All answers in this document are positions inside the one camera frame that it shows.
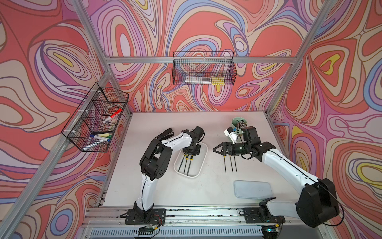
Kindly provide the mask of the file tool four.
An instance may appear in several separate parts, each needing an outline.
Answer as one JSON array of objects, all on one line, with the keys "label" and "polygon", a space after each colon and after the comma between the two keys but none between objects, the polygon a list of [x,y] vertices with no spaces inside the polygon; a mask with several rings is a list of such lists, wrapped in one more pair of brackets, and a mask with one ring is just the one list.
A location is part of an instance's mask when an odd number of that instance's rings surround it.
[{"label": "file tool four", "polygon": [[190,163],[189,163],[188,170],[187,170],[187,174],[186,174],[187,176],[189,175],[189,172],[190,172],[190,168],[191,168],[191,164],[192,164],[192,161],[193,161],[193,157],[194,157],[194,156],[191,154],[191,155],[190,155]]}]

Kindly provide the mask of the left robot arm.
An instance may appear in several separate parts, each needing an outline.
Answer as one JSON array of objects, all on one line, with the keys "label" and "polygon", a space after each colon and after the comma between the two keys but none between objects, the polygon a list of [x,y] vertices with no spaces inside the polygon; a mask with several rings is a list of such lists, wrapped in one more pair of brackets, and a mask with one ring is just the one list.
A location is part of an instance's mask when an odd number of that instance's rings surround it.
[{"label": "left robot arm", "polygon": [[167,171],[173,152],[183,152],[180,168],[184,166],[185,170],[188,170],[191,167],[191,161],[200,154],[204,136],[205,131],[196,126],[194,129],[182,130],[177,136],[171,128],[168,128],[153,138],[139,162],[142,187],[133,210],[141,218],[146,218],[153,209],[158,179]]}]

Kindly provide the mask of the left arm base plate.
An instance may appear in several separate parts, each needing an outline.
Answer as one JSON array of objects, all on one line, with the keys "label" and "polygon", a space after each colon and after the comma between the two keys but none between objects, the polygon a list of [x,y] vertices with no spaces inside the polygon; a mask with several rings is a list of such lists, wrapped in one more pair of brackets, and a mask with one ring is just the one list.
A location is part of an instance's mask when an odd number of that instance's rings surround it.
[{"label": "left arm base plate", "polygon": [[139,208],[128,209],[125,216],[126,225],[164,225],[166,220],[166,209],[153,208],[143,212]]}]

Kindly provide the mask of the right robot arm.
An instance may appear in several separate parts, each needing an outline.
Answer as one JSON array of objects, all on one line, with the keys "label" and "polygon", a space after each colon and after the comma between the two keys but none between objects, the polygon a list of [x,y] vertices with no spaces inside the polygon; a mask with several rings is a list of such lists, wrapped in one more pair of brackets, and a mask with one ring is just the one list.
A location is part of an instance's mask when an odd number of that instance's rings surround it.
[{"label": "right robot arm", "polygon": [[273,144],[262,142],[255,127],[245,127],[242,132],[240,142],[222,142],[213,148],[213,152],[222,156],[248,154],[250,158],[256,158],[271,167],[299,194],[296,202],[278,201],[275,197],[262,200],[258,208],[262,221],[292,217],[316,228],[340,214],[343,207],[337,199],[335,185],[331,180],[319,179],[287,159]]}]

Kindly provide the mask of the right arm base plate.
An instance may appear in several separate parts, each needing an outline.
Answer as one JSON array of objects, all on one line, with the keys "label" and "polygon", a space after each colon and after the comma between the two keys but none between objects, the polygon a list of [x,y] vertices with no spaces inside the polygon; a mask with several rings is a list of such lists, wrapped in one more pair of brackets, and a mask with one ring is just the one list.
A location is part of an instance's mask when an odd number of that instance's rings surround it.
[{"label": "right arm base plate", "polygon": [[267,198],[259,203],[258,207],[243,208],[243,216],[247,224],[256,223],[273,223],[282,224],[285,223],[283,216],[273,216],[267,208],[267,203],[275,199],[275,197]]}]

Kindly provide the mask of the file tool five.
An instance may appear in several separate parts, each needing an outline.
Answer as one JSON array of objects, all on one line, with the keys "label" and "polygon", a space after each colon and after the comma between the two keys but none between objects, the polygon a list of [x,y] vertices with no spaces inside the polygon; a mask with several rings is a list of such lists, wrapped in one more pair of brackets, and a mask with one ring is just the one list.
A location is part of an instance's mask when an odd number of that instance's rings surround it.
[{"label": "file tool five", "polygon": [[186,175],[186,168],[187,168],[187,163],[188,163],[188,160],[189,160],[189,154],[186,154],[186,161],[185,161],[185,166],[184,166],[184,175]]}]

